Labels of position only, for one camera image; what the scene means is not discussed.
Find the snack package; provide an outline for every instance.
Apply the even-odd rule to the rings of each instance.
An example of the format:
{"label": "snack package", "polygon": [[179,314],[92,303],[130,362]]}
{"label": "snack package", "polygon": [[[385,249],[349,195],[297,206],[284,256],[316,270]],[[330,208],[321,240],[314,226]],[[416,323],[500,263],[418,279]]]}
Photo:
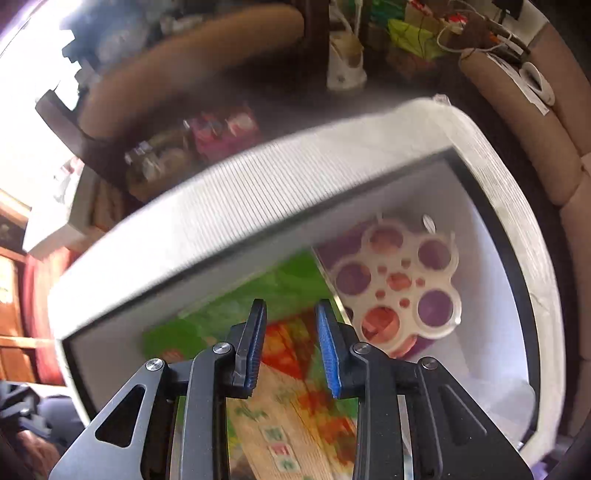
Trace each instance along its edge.
{"label": "snack package", "polygon": [[[253,299],[267,302],[268,324],[257,388],[248,400],[228,399],[233,478],[351,478],[357,401],[336,401],[326,384],[314,305],[332,298],[309,252],[210,303],[144,333],[146,358],[195,357],[246,320]],[[179,407],[177,418],[182,418]]]}

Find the circular hole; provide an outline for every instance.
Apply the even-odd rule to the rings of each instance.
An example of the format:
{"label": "circular hole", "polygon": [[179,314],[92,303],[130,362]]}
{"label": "circular hole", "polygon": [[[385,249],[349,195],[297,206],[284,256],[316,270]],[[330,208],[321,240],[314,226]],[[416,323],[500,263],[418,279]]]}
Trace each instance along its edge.
{"label": "circular hole", "polygon": [[350,263],[340,269],[336,276],[336,287],[346,295],[359,295],[369,285],[371,273],[360,263]]}
{"label": "circular hole", "polygon": [[411,287],[413,282],[408,278],[407,275],[404,273],[391,273],[388,275],[386,279],[386,283],[388,283],[388,287],[390,287],[394,291],[401,291],[406,290]]}
{"label": "circular hole", "polygon": [[430,290],[418,301],[418,316],[425,325],[440,327],[452,318],[453,303],[447,293]]}
{"label": "circular hole", "polygon": [[418,249],[418,259],[432,270],[443,270],[452,260],[452,255],[445,244],[439,240],[428,240]]}
{"label": "circular hole", "polygon": [[361,330],[367,340],[384,343],[394,338],[400,330],[400,318],[389,307],[374,307],[365,314]]}
{"label": "circular hole", "polygon": [[371,249],[377,254],[389,254],[402,246],[402,234],[389,227],[380,227],[369,238]]}

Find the beige sofa cushion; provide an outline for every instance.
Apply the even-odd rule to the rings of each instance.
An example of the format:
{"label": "beige sofa cushion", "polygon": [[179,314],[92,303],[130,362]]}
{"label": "beige sofa cushion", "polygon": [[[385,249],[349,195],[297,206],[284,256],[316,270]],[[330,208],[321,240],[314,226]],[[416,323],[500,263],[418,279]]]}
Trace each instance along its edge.
{"label": "beige sofa cushion", "polygon": [[591,408],[591,362],[583,360],[580,364],[579,384],[574,396],[573,414],[569,421],[569,435],[575,436],[583,426]]}
{"label": "beige sofa cushion", "polygon": [[591,177],[585,172],[579,188],[560,211],[573,259],[579,298],[579,351],[591,361]]}
{"label": "beige sofa cushion", "polygon": [[554,113],[579,154],[591,152],[591,85],[585,73],[550,24],[536,36],[530,50],[530,61],[554,90]]}
{"label": "beige sofa cushion", "polygon": [[582,169],[577,149],[556,115],[552,111],[542,115],[486,54],[462,56],[462,72],[515,134],[550,200],[564,205],[579,185]]}

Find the wooden shelf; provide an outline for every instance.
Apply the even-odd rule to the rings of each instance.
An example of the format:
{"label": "wooden shelf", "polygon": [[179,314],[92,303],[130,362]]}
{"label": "wooden shelf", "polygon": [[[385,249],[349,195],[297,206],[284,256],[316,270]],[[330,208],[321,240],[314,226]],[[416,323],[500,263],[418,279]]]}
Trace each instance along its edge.
{"label": "wooden shelf", "polygon": [[2,257],[6,257],[13,262],[25,263],[25,256],[21,254],[17,254],[12,250],[7,250],[6,248],[0,247],[0,255]]}
{"label": "wooden shelf", "polygon": [[41,346],[53,346],[55,340],[49,338],[12,337],[0,335],[0,347],[35,349]]}

